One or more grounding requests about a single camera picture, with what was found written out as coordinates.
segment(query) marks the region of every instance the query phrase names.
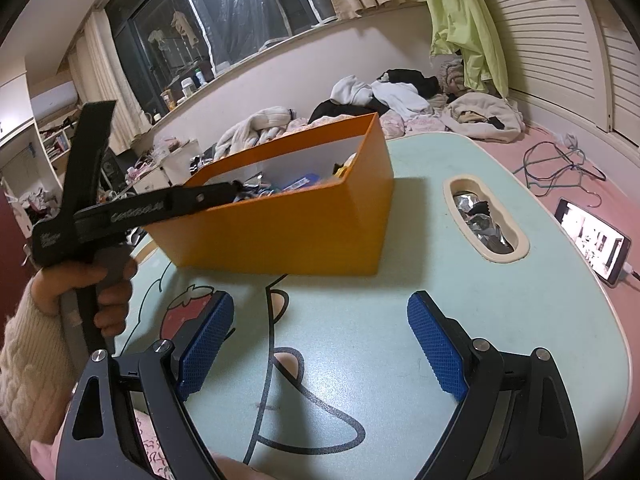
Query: table handle cutout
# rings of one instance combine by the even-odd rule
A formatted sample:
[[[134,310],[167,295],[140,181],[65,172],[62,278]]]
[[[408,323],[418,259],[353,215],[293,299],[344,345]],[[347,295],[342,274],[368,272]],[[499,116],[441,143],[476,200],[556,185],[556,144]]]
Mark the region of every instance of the table handle cutout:
[[[480,200],[488,202],[491,217],[494,219],[495,223],[500,226],[504,238],[506,238],[513,247],[513,253],[494,253],[471,231],[458,211],[453,199],[454,195],[465,191],[475,193],[478,195]],[[444,183],[444,198],[447,202],[447,207],[449,208],[451,217],[460,228],[460,231],[462,231],[465,238],[471,245],[473,245],[476,251],[478,251],[483,258],[496,264],[510,264],[511,262],[523,259],[527,254],[529,254],[529,239],[522,229],[518,227],[507,209],[500,203],[487,185],[478,177],[470,174],[462,174],[446,180]]]

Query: wire hanger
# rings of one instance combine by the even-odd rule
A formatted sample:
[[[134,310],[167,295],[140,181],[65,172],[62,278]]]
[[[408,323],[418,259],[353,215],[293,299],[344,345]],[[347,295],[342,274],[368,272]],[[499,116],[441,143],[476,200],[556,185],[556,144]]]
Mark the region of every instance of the wire hanger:
[[[556,156],[550,156],[550,157],[547,157],[547,158],[541,158],[540,160],[530,160],[530,157],[533,154],[533,152],[538,147],[540,147],[542,144],[551,144],[558,154]],[[573,154],[576,154],[578,156],[578,161],[577,162],[571,159],[571,156]],[[540,164],[541,162],[548,162],[550,160],[558,160],[558,159],[564,160],[566,162],[566,165],[563,166],[562,168],[560,168],[559,170],[553,172],[552,174],[548,175],[548,176],[536,176],[536,175],[532,174],[530,169],[529,169],[534,164]],[[586,174],[586,175],[590,176],[591,178],[594,178],[594,179],[599,180],[601,182],[606,182],[607,176],[604,173],[602,173],[596,167],[594,167],[594,169],[595,169],[595,171],[598,172],[598,174],[593,173],[593,171],[587,170],[584,167],[584,163],[586,162],[586,159],[587,158],[586,158],[586,156],[584,154],[584,151],[581,150],[580,148],[578,148],[577,145],[571,146],[569,148],[568,152],[564,152],[563,150],[558,148],[556,143],[551,142],[550,140],[543,140],[542,142],[534,144],[526,152],[524,152],[524,156],[522,157],[522,166],[519,167],[516,171],[514,171],[513,174],[517,174],[517,173],[521,172],[522,170],[524,170],[525,183],[527,185],[527,189],[531,189],[532,186],[536,186],[537,188],[540,188],[540,189],[544,190],[542,194],[536,194],[532,190],[533,194],[535,196],[539,197],[539,198],[547,196],[551,192],[551,190],[553,190],[553,189],[579,187],[585,193],[593,195],[593,196],[596,196],[598,198],[599,202],[598,202],[597,205],[588,205],[587,206],[587,207],[597,208],[597,207],[600,207],[602,205],[602,197],[598,193],[593,192],[593,191],[589,191],[588,189],[586,189],[584,187],[584,185],[582,184],[582,178]],[[577,171],[579,177],[578,177],[578,182],[576,184],[558,184],[558,180],[567,171]]]

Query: hand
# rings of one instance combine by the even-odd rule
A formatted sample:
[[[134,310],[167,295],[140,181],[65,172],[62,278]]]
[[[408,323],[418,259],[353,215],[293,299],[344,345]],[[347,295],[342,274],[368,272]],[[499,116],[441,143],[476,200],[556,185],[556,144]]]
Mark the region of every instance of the hand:
[[[98,296],[100,312],[94,317],[95,325],[104,337],[112,337],[124,332],[125,320],[129,313],[132,294],[130,280],[138,272],[135,260],[130,259],[122,273],[123,281],[103,290]],[[84,288],[101,282],[107,269],[80,262],[62,264],[41,269],[31,282],[31,297],[38,309],[47,316],[60,312],[60,296],[73,288]]]

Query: red door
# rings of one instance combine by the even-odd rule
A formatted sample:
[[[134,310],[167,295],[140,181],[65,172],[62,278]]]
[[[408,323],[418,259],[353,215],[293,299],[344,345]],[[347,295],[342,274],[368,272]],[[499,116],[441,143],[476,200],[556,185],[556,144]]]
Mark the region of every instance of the red door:
[[[4,342],[6,318],[14,314],[24,287],[34,273],[30,263],[21,266],[25,243],[12,207],[0,187],[0,345]]]

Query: cardboard box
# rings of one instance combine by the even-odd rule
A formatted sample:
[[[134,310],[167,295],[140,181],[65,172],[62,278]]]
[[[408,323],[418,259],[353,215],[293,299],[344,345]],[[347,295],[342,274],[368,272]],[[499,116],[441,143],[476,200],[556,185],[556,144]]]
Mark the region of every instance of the cardboard box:
[[[377,114],[326,124],[209,164],[186,186],[244,182],[278,187],[356,153],[341,179],[223,205],[147,227],[179,267],[252,274],[371,275],[386,232],[394,174]]]

